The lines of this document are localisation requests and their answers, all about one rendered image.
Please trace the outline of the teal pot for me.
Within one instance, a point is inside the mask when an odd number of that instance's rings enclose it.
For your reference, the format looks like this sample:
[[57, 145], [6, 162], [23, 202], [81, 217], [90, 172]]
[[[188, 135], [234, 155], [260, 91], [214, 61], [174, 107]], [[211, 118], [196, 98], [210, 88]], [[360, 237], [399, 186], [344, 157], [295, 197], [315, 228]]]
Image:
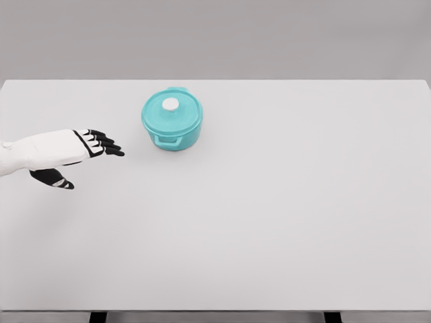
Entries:
[[[169, 110], [173, 110], [177, 106], [178, 102], [175, 99], [167, 99], [163, 102], [163, 107]], [[149, 131], [146, 128], [145, 129], [156, 147], [166, 151], [180, 151], [187, 149], [196, 143], [200, 136], [202, 122], [203, 121], [201, 121], [193, 130], [183, 134], [158, 134]]]

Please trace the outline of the teal lid with white knob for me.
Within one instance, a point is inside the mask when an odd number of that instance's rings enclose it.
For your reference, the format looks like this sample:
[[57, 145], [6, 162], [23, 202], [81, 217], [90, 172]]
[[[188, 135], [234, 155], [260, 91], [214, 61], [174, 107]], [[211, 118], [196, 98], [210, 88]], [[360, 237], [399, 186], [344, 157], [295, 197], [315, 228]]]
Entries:
[[[173, 110], [163, 107], [167, 99], [175, 99]], [[141, 121], [144, 127], [158, 134], [183, 134], [193, 130], [203, 120], [199, 100], [185, 87], [169, 87], [153, 94], [144, 104]]]

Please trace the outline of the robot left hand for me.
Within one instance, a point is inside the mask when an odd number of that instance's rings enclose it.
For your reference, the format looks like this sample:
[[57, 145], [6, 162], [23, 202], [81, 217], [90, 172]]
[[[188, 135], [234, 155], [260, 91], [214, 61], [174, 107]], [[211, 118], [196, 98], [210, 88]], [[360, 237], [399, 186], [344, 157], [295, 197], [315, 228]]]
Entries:
[[59, 166], [71, 166], [101, 155], [125, 156], [122, 148], [103, 132], [94, 129], [63, 129], [32, 135], [17, 144], [24, 152], [24, 167], [31, 177], [54, 188], [73, 190]]

